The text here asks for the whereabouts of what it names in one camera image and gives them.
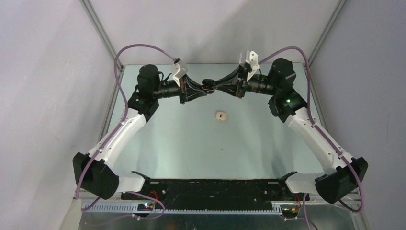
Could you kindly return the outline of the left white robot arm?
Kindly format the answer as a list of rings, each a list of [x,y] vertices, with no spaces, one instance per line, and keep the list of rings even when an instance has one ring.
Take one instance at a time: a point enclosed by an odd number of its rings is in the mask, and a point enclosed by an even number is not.
[[[124,111],[113,130],[87,153],[79,152],[73,158],[76,198],[79,197],[80,189],[102,199],[109,199],[115,193],[122,192],[133,192],[142,200],[151,195],[151,186],[145,183],[145,176],[137,172],[119,175],[113,168],[133,135],[158,109],[159,99],[179,97],[183,104],[208,94],[186,73],[187,69],[180,62],[172,66],[172,80],[165,78],[155,65],[148,64],[140,68],[135,91],[124,101]]]

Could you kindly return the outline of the beige earbud charging case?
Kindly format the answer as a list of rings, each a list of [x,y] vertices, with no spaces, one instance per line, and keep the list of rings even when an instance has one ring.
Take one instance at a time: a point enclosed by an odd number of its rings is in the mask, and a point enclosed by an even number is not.
[[[219,121],[226,121],[227,113],[224,111],[218,111],[215,115],[216,119]]]

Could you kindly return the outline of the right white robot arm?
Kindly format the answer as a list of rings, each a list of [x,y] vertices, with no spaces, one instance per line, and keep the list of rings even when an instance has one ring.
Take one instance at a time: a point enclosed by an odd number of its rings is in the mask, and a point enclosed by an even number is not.
[[[323,169],[319,174],[293,172],[285,175],[279,186],[279,196],[293,199],[298,193],[320,195],[330,204],[358,188],[367,171],[363,158],[347,153],[308,112],[310,106],[293,88],[296,72],[293,63],[279,58],[267,75],[256,74],[249,63],[240,64],[232,73],[219,80],[203,80],[206,91],[219,90],[237,98],[246,92],[270,95],[268,102],[273,116],[298,134],[315,155]]]

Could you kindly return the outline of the black earbud charging case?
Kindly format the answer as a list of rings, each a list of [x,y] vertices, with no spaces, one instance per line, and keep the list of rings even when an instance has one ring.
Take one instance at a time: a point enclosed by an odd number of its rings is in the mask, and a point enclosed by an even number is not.
[[[216,81],[213,79],[203,79],[201,89],[207,94],[212,94],[216,90]]]

